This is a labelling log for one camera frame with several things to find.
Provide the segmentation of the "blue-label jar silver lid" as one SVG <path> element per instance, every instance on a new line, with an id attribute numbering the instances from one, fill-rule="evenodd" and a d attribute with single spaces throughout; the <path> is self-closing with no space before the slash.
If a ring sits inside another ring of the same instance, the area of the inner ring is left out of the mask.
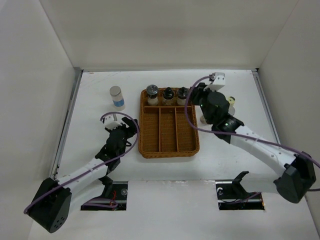
<path id="1" fill-rule="evenodd" d="M 123 98 L 122 90 L 119 86 L 112 86 L 109 89 L 110 96 L 114 107 L 118 111 L 123 111 L 125 109 L 125 100 Z"/>

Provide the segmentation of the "pink lid spice jar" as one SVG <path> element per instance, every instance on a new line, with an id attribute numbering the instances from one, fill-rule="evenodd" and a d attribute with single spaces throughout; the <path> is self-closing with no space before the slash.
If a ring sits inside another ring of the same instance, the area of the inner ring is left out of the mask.
<path id="1" fill-rule="evenodd" d="M 203 115 L 200 117 L 200 122 L 204 125 L 207 125 L 206 119 Z"/>

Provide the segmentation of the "shaker with black knob lid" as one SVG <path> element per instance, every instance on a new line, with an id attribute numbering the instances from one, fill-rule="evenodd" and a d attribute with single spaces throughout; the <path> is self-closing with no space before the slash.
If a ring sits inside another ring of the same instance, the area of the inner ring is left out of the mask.
<path id="1" fill-rule="evenodd" d="M 171 87 L 167 87 L 162 93 L 162 104 L 164 106 L 173 106 L 174 105 L 174 91 Z"/>

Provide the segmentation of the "yellow lid spice jar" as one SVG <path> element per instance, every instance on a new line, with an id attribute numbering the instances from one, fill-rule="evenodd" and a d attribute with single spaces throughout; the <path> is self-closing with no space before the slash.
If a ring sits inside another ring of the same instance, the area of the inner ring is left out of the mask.
<path id="1" fill-rule="evenodd" d="M 235 98 L 233 97 L 233 96 L 229 96 L 228 97 L 228 99 L 227 99 L 227 101 L 229 102 L 229 104 L 231 105 L 231 106 L 233 106 L 234 104 L 235 104 Z"/>

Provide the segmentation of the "shaker with round glass lid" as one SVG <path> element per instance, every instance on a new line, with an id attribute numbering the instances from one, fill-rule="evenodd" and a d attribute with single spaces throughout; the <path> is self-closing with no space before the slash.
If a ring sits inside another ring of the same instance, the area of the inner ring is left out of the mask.
<path id="1" fill-rule="evenodd" d="M 146 94 L 147 94 L 147 103 L 149 106 L 158 105 L 159 103 L 158 93 L 159 93 L 159 88 L 156 85 L 150 84 L 147 86 Z"/>

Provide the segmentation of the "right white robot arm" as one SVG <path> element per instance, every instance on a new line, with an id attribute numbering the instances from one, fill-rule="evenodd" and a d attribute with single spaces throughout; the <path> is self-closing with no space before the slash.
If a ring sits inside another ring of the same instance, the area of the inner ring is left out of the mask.
<path id="1" fill-rule="evenodd" d="M 230 103 L 213 88 L 213 84 L 194 84 L 189 92 L 189 102 L 200 106 L 210 133 L 226 143 L 251 154 L 275 173 L 274 180 L 259 179 L 266 192 L 274 192 L 290 203 L 297 204 L 316 182 L 314 166 L 317 163 L 306 152 L 270 142 L 229 114 Z"/>

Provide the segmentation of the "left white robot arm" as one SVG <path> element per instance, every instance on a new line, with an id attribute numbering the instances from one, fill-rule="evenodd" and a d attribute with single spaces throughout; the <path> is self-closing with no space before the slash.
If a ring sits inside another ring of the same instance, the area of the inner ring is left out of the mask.
<path id="1" fill-rule="evenodd" d="M 124 114 L 121 120 L 105 124 L 109 137 L 86 165 L 58 179 L 46 178 L 24 214 L 52 234 L 66 222 L 76 202 L 89 205 L 93 194 L 100 199 L 108 199 L 112 195 L 113 183 L 108 175 L 134 147 L 128 140 L 137 138 L 140 131 L 137 119 Z"/>

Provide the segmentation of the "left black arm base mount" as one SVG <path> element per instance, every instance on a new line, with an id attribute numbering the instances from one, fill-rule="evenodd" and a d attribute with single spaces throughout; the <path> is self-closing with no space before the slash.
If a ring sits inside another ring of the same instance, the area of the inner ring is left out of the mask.
<path id="1" fill-rule="evenodd" d="M 115 190 L 113 190 L 113 180 L 109 178 L 108 176 L 104 176 L 99 179 L 101 183 L 104 185 L 103 192 L 101 194 L 101 197 L 104 199 L 110 199 L 115 200 L 117 193 Z"/>

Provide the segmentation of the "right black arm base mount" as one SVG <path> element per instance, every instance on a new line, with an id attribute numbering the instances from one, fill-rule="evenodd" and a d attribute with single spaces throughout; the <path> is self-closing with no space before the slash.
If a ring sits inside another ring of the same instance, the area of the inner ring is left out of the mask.
<path id="1" fill-rule="evenodd" d="M 241 185 L 242 179 L 249 173 L 249 171 L 242 171 L 239 173 L 233 180 L 231 184 L 231 189 L 233 194 L 237 197 L 239 200 L 244 200 L 247 197 L 249 197 L 249 193 L 244 189 L 244 187 Z"/>

